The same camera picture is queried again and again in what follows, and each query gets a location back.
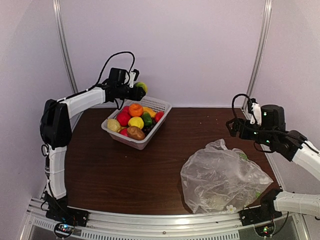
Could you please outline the orange fruit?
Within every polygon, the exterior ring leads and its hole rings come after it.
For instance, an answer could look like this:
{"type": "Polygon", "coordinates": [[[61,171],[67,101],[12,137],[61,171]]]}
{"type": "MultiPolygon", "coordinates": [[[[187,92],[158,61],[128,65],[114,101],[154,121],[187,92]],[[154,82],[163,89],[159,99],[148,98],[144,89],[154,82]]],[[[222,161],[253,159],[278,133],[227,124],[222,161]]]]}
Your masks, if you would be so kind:
{"type": "Polygon", "coordinates": [[[133,103],[129,106],[128,113],[132,117],[140,117],[144,113],[144,109],[140,104],[133,103]]]}

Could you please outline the pink fruit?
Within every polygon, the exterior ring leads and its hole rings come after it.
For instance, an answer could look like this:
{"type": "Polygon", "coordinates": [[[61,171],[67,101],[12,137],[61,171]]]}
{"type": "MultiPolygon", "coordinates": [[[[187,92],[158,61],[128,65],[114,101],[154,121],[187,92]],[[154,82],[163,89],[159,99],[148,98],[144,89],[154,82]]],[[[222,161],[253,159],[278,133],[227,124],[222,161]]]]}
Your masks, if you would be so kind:
{"type": "Polygon", "coordinates": [[[127,112],[120,112],[117,117],[116,117],[116,120],[119,122],[119,124],[122,126],[122,127],[126,127],[130,121],[132,117],[130,116],[129,113],[127,112]]]}

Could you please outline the brown potato-like fruit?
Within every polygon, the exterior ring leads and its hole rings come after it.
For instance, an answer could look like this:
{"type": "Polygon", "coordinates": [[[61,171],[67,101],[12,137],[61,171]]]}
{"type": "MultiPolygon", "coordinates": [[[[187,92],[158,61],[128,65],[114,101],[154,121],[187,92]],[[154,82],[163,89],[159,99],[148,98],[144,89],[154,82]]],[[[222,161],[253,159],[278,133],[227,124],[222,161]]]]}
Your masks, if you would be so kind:
{"type": "Polygon", "coordinates": [[[137,126],[129,126],[127,128],[127,135],[137,141],[142,141],[145,139],[145,133],[137,126]]]}

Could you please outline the clear printed plastic bag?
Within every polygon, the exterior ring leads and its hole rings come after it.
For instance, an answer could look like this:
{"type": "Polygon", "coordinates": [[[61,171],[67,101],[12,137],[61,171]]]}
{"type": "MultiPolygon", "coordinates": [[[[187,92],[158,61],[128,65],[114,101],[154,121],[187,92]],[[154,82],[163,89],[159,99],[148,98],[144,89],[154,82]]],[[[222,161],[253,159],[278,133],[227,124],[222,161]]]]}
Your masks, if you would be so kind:
{"type": "Polygon", "coordinates": [[[234,214],[257,200],[272,178],[224,139],[191,155],[180,171],[185,204],[194,214],[234,214]]]}

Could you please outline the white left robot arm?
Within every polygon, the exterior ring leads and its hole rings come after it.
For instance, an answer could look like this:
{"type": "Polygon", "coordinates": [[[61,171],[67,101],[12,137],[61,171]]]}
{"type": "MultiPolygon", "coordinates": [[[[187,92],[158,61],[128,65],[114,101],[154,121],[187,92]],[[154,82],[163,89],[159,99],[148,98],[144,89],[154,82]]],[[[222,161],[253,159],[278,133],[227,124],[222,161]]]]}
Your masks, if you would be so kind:
{"type": "Polygon", "coordinates": [[[59,200],[67,195],[65,155],[72,139],[71,119],[89,108],[116,99],[140,101],[147,92],[135,83],[139,74],[137,69],[126,71],[113,67],[102,83],[62,99],[45,102],[39,130],[43,141],[41,150],[46,157],[46,185],[52,198],[59,200]]]}

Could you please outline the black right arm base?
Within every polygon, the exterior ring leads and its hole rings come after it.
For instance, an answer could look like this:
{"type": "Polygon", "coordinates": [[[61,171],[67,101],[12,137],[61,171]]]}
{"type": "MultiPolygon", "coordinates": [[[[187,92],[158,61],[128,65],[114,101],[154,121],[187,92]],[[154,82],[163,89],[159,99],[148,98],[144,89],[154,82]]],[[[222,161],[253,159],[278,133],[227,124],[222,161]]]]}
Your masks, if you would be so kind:
{"type": "Polygon", "coordinates": [[[276,196],[281,193],[281,189],[271,189],[261,199],[260,206],[244,207],[238,212],[241,224],[245,226],[254,226],[255,233],[262,238],[272,237],[276,232],[275,219],[283,214],[275,210],[274,201],[276,196]]]}

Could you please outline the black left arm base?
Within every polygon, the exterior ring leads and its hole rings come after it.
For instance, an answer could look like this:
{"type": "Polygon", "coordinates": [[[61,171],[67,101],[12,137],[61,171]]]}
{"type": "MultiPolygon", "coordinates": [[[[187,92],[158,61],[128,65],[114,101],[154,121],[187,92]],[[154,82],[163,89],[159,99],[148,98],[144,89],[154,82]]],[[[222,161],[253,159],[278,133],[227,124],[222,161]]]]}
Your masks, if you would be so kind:
{"type": "Polygon", "coordinates": [[[56,200],[45,191],[40,208],[45,211],[46,218],[56,221],[53,233],[59,239],[69,238],[77,227],[87,226],[89,212],[68,207],[66,196],[56,200]]]}

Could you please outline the orange-yellow fruit in basket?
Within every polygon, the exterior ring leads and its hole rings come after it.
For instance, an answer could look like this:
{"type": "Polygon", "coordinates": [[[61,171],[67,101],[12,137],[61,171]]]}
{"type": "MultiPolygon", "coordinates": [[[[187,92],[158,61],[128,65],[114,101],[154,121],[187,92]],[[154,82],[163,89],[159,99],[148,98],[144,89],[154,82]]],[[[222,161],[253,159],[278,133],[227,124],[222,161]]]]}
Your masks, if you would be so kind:
{"type": "Polygon", "coordinates": [[[157,114],[152,108],[146,107],[146,106],[143,107],[143,111],[149,113],[151,118],[155,118],[155,116],[157,114]]]}

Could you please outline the red fruit in basket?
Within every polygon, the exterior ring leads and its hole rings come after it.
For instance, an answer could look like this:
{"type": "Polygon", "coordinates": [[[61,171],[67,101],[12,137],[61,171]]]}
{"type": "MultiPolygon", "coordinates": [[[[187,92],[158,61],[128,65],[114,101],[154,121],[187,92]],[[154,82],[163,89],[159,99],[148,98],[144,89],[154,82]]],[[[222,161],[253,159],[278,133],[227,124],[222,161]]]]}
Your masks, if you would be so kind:
{"type": "Polygon", "coordinates": [[[161,120],[161,118],[164,116],[164,114],[165,113],[163,111],[157,112],[154,117],[155,122],[158,123],[161,120]]]}

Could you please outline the green fruit in basket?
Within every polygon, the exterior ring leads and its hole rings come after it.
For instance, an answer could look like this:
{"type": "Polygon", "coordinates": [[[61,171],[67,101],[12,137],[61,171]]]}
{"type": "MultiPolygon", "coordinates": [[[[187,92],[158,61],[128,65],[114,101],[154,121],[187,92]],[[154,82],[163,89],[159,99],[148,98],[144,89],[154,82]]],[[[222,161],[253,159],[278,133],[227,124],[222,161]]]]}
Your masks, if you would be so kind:
{"type": "Polygon", "coordinates": [[[143,123],[144,123],[144,127],[150,127],[153,124],[153,119],[151,117],[151,115],[148,112],[144,112],[141,116],[143,123]]]}

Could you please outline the dark grapes in basket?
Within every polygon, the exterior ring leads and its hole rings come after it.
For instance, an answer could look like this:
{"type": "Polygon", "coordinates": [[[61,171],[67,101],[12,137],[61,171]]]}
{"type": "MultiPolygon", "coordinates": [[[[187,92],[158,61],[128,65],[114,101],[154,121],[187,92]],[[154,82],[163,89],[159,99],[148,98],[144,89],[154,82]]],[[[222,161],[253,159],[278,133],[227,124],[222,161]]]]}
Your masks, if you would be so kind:
{"type": "Polygon", "coordinates": [[[150,126],[144,126],[142,128],[143,133],[147,136],[153,130],[153,128],[156,126],[156,124],[157,123],[155,121],[153,121],[150,126]]]}

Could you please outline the red pomegranate in basket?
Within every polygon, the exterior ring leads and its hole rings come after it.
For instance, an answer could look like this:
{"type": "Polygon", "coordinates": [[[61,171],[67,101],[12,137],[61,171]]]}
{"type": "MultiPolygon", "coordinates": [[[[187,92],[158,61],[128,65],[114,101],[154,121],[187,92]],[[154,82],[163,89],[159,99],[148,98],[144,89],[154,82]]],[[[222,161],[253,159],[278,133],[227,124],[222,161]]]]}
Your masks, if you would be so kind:
{"type": "Polygon", "coordinates": [[[125,136],[125,137],[129,137],[128,135],[128,129],[127,128],[123,128],[121,131],[120,131],[120,134],[125,136]]]}

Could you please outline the right aluminium corner post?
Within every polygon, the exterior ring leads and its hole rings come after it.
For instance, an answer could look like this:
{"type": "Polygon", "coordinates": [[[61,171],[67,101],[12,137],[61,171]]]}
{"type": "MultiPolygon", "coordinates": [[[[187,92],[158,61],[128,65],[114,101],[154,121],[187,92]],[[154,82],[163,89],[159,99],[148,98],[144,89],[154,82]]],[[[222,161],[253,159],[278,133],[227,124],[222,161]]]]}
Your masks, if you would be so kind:
{"type": "Polygon", "coordinates": [[[272,7],[273,7],[272,0],[264,1],[264,9],[263,9],[263,15],[262,15],[259,40],[258,40],[257,50],[256,50],[255,59],[253,63],[253,68],[252,68],[250,79],[249,79],[249,84],[246,91],[246,94],[249,97],[251,97],[253,94],[255,83],[257,81],[259,70],[261,67],[263,53],[266,47],[266,42],[267,42],[270,24],[271,24],[272,7]]]}

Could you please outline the aluminium corner post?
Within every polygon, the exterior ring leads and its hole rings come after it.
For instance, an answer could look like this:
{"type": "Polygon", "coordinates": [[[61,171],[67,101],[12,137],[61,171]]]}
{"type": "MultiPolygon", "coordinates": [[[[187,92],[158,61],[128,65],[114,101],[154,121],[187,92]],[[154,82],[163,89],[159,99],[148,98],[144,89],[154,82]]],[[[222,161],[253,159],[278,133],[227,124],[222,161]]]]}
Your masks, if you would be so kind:
{"type": "Polygon", "coordinates": [[[62,53],[62,59],[65,66],[67,78],[72,90],[72,93],[78,93],[78,87],[75,81],[75,76],[72,68],[72,63],[69,55],[67,39],[65,35],[64,23],[63,23],[63,16],[61,11],[61,1],[60,0],[53,0],[53,13],[55,17],[56,27],[57,27],[57,34],[59,39],[59,44],[62,53]]]}
{"type": "Polygon", "coordinates": [[[249,84],[246,91],[246,94],[249,97],[251,97],[253,94],[255,83],[257,81],[259,70],[261,67],[263,53],[266,47],[266,42],[267,42],[270,24],[271,24],[272,7],[273,7],[272,0],[264,1],[264,9],[263,9],[263,15],[262,15],[259,40],[258,40],[257,50],[256,50],[255,59],[253,63],[253,68],[252,68],[250,79],[249,79],[249,84]]]}

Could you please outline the left aluminium corner post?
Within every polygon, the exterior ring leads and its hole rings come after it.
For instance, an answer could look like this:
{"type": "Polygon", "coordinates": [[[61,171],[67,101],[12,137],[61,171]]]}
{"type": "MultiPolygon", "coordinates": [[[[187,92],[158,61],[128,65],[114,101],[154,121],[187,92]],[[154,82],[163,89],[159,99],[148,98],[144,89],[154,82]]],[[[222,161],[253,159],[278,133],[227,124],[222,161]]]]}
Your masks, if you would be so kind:
{"type": "Polygon", "coordinates": [[[75,76],[72,68],[72,63],[69,55],[67,39],[65,35],[64,23],[63,23],[63,16],[61,11],[61,1],[60,0],[53,0],[53,13],[55,17],[56,27],[57,27],[57,34],[59,39],[59,44],[62,53],[62,59],[65,66],[67,78],[72,90],[72,93],[78,93],[78,87],[75,81],[75,76]]]}

